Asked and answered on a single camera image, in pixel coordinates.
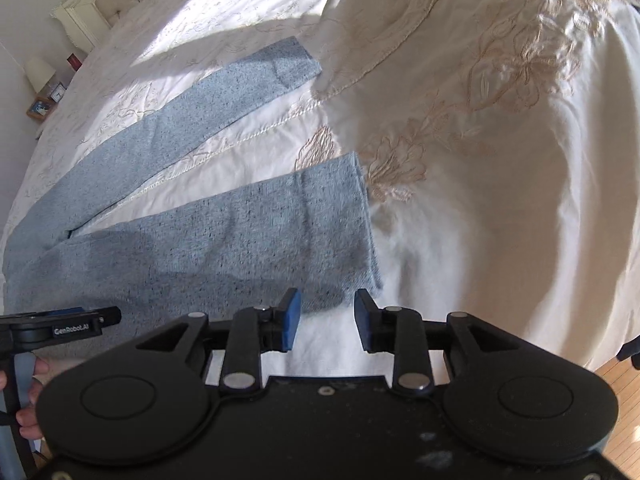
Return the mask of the person's left hand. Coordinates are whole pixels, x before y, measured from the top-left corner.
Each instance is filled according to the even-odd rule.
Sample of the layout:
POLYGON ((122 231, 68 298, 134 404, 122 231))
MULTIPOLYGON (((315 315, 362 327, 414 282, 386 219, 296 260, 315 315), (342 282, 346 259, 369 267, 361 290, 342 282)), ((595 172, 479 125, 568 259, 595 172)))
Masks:
POLYGON ((28 405, 17 412, 16 420, 20 426, 20 434, 28 440, 39 440, 42 438, 42 431, 36 415, 36 403, 43 390, 40 378, 49 371, 49 364, 37 358, 35 362, 34 376, 28 390, 28 405))

